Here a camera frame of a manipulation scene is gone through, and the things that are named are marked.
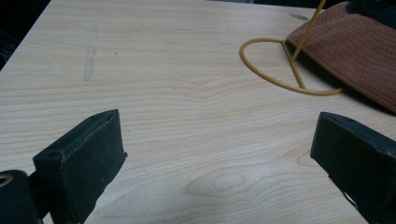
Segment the black object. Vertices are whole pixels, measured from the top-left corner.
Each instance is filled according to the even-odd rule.
[[[359,13],[396,29],[395,0],[353,0],[346,5],[349,13]]]
[[[320,113],[311,158],[369,223],[396,223],[396,142],[353,119]]]
[[[323,8],[332,7],[345,0],[327,0]],[[318,7],[319,0],[255,0],[254,4],[273,5],[283,7]]]
[[[82,223],[127,154],[118,110],[89,117],[34,156],[36,171],[0,173],[0,223]]]

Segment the table surface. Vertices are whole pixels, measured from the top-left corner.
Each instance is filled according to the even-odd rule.
[[[0,73],[0,170],[85,118],[120,110],[129,157],[86,223],[364,223],[310,159],[320,111],[396,139],[351,91],[310,96],[253,74],[238,50],[285,38],[312,9],[165,0],[52,0]],[[277,44],[247,56],[294,83]],[[306,85],[331,89],[301,67]]]

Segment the light wood tabletop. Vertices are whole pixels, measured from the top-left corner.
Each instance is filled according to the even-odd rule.
[[[365,223],[309,152],[320,111],[396,139],[358,94],[310,96],[253,74],[238,50],[286,38],[313,9],[181,0],[52,0],[0,73],[0,170],[85,118],[120,110],[128,158],[86,223]],[[296,83],[282,47],[263,71]],[[311,89],[331,89],[300,67]],[[49,216],[45,223],[51,223]]]

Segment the brown hat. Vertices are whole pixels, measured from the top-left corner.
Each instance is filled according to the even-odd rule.
[[[308,22],[287,38],[297,46]],[[396,30],[341,3],[322,12],[302,48],[333,76],[396,113]]]

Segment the dark background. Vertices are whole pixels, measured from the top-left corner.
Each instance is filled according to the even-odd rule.
[[[0,70],[29,32],[50,0],[1,0],[0,2]],[[327,0],[324,8],[343,0]],[[255,0],[255,4],[287,7],[318,6],[319,0]]]

